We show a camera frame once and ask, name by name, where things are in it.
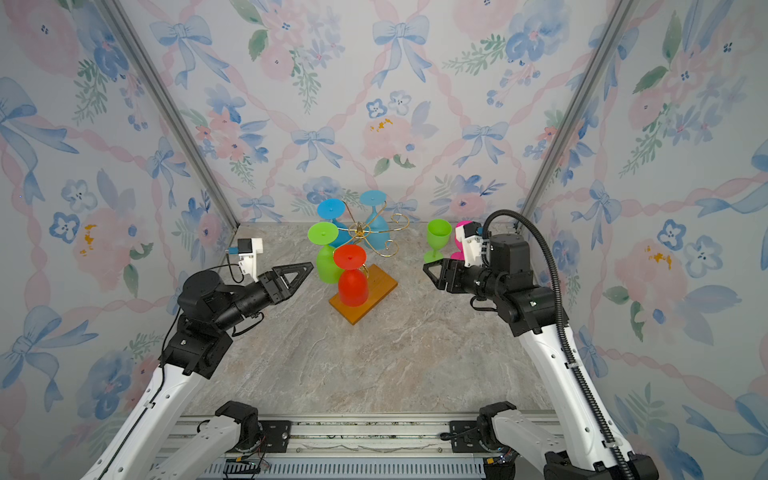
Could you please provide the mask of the pink wine glass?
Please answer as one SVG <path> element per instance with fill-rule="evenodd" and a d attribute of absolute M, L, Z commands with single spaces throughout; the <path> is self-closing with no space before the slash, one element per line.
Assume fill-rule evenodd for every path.
<path fill-rule="evenodd" d="M 463 241 L 465 238 L 464 234 L 464 227 L 467 225 L 473 225 L 473 221 L 460 221 L 456 224 L 454 229 L 454 236 L 455 236 L 455 245 L 457 248 L 457 251 L 451 254 L 452 260 L 463 260 L 464 259 L 464 245 Z"/>

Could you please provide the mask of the green wine glass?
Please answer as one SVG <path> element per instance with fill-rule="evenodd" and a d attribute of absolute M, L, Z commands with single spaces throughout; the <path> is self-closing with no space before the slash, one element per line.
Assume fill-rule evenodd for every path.
<path fill-rule="evenodd" d="M 308 230 L 309 241 L 320 247 L 315 265 L 320 280 L 326 284 L 337 284 L 343 273 L 334 260 L 332 243 L 337 237 L 338 227 L 330 222 L 318 222 Z"/>
<path fill-rule="evenodd" d="M 424 254 L 424 262 L 431 263 L 442 260 L 444 255 L 441 250 L 448 244 L 452 225 L 444 219 L 434 219 L 427 225 L 427 243 L 430 250 Z"/>

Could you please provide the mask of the red wine glass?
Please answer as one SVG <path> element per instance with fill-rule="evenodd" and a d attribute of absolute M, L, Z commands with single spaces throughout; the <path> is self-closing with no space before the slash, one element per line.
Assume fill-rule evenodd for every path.
<path fill-rule="evenodd" d="M 366 252 L 358 245 L 344 245 L 334 253 L 334 260 L 343 273 L 337 283 L 342 304 L 357 307 L 368 299 L 368 279 L 363 271 Z"/>

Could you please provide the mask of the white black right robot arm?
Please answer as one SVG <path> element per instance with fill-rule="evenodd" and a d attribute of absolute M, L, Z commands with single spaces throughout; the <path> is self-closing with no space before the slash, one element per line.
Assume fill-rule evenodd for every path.
<path fill-rule="evenodd" d="M 488 405 L 477 424 L 481 445 L 497 462 L 522 457 L 547 479 L 658 478 L 653 459 L 633 449 L 594 392 L 562 302 L 552 289 L 535 283 L 530 246 L 521 236 L 486 242 L 469 237 L 463 259 L 429 253 L 423 270 L 439 290 L 492 302 L 490 312 L 510 327 L 533 361 L 563 430 L 557 440 L 511 403 Z"/>

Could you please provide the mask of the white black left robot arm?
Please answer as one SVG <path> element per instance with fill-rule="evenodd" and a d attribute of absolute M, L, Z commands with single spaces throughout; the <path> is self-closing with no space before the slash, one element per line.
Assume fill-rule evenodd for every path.
<path fill-rule="evenodd" d="M 227 285 L 214 269 L 199 271 L 183 285 L 177 300 L 176 331 L 163 347 L 151 381 L 105 451 L 85 473 L 87 479 L 195 479 L 230 450 L 250 456 L 266 440 L 257 408 L 228 401 L 195 436 L 157 463 L 181 414 L 209 381 L 230 349 L 230 334 L 248 318 L 300 289 L 310 262 L 275 266 L 249 284 Z"/>

